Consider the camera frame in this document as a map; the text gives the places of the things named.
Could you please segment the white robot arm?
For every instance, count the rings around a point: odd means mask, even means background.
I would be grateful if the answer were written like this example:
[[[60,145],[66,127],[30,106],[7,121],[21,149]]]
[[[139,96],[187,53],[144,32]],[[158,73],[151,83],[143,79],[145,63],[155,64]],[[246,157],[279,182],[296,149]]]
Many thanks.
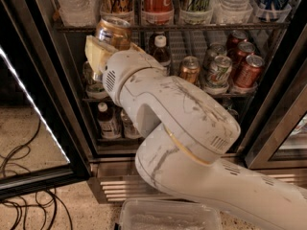
[[[119,51],[90,35],[85,55],[144,138],[135,166],[148,184],[265,230],[307,230],[305,189],[224,160],[241,129],[208,94],[135,44]]]

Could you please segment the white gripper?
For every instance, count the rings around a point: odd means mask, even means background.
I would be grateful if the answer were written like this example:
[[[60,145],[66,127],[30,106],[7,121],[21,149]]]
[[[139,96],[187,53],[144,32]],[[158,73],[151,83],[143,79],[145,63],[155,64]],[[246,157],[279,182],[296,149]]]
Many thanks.
[[[162,65],[133,42],[129,50],[117,52],[113,46],[88,35],[84,51],[93,72],[103,74],[104,88],[116,105],[121,104],[120,93],[125,82],[136,72],[147,68],[163,72]]]

